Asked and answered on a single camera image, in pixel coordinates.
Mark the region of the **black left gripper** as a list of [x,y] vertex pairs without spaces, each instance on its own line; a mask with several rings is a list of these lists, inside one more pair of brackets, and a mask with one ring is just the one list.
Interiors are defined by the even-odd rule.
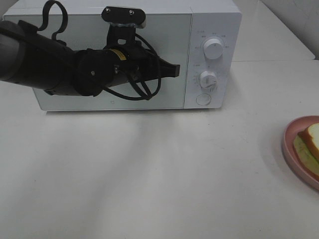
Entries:
[[128,83],[129,79],[138,84],[158,77],[176,78],[180,74],[180,65],[161,59],[151,48],[145,48],[141,41],[124,45],[108,44],[103,50],[113,71],[107,76],[106,87]]

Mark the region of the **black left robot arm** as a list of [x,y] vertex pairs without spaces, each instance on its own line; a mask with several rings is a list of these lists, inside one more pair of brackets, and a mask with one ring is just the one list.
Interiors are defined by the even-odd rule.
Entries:
[[38,34],[23,20],[0,23],[0,79],[54,96],[95,97],[130,84],[135,101],[155,95],[147,81],[178,77],[180,66],[161,59],[135,32],[127,44],[108,42],[100,50],[74,51],[59,40]]

